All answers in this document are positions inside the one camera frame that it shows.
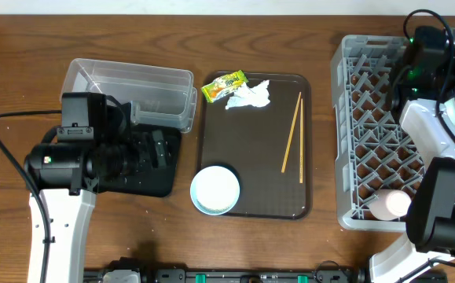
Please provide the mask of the wooden chopstick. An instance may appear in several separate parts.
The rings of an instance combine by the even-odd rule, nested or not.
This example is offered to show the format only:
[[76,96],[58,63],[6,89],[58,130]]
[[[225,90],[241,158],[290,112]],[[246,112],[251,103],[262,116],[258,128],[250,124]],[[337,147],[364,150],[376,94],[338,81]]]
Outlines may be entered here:
[[294,110],[294,113],[293,113],[293,116],[292,116],[292,123],[291,123],[291,127],[290,127],[289,134],[288,134],[288,140],[287,140],[287,145],[286,145],[286,148],[285,148],[283,164],[282,164],[282,167],[281,167],[281,173],[282,174],[285,173],[286,167],[287,167],[287,163],[288,163],[288,155],[289,155],[291,144],[292,144],[292,139],[293,139],[293,134],[294,134],[294,129],[295,129],[295,123],[296,123],[296,120],[297,120],[297,114],[299,112],[299,106],[300,106],[301,97],[302,97],[302,92],[299,92],[299,95],[297,97],[297,101],[296,101],[296,104],[295,104],[295,110]]
[[303,184],[304,179],[304,112],[303,99],[300,99],[300,116],[299,116],[299,183]]

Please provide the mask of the pink cup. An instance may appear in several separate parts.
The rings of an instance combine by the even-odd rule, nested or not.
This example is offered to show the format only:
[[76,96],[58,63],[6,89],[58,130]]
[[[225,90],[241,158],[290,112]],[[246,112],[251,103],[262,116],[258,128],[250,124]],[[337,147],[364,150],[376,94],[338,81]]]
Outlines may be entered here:
[[410,196],[401,190],[380,189],[373,196],[368,207],[372,215],[381,221],[391,221],[405,216],[411,205]]

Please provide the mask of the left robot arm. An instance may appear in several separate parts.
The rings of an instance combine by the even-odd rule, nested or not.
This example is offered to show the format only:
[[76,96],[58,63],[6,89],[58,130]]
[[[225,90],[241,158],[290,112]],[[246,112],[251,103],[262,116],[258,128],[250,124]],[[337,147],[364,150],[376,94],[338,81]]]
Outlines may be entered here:
[[81,282],[97,195],[165,197],[173,188],[179,130],[130,121],[129,104],[65,93],[61,125],[26,156],[34,193],[29,282]]

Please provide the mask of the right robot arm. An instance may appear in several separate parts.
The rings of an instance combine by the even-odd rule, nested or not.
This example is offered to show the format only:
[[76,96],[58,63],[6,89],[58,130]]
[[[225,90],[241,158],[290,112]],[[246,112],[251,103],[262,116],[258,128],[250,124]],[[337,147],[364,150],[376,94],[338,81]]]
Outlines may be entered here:
[[369,260],[370,282],[409,282],[437,264],[455,267],[455,39],[449,27],[419,26],[391,69],[387,107],[412,139],[425,174],[405,232]]

